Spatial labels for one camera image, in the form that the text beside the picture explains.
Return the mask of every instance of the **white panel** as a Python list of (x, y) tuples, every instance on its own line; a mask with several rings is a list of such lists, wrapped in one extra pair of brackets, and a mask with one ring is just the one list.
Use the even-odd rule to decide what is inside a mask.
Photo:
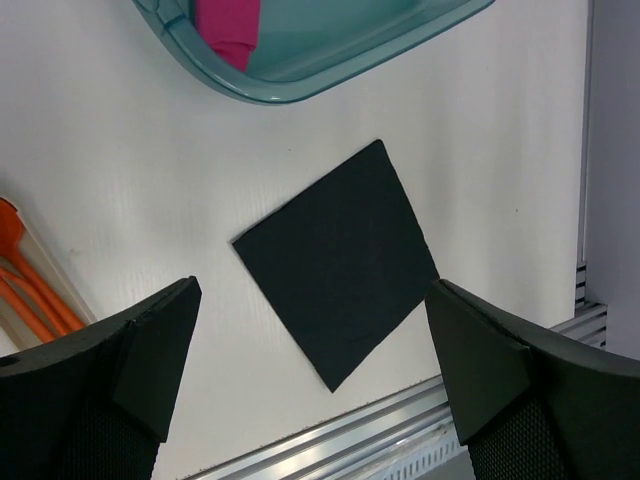
[(0, 191), (98, 317), (177, 277), (204, 290), (157, 480), (438, 373), (418, 308), (331, 395), (229, 241), (383, 138), (442, 274), (573, 315), (586, 0), (508, 0), (301, 104), (229, 100), (129, 1), (0, 0)]

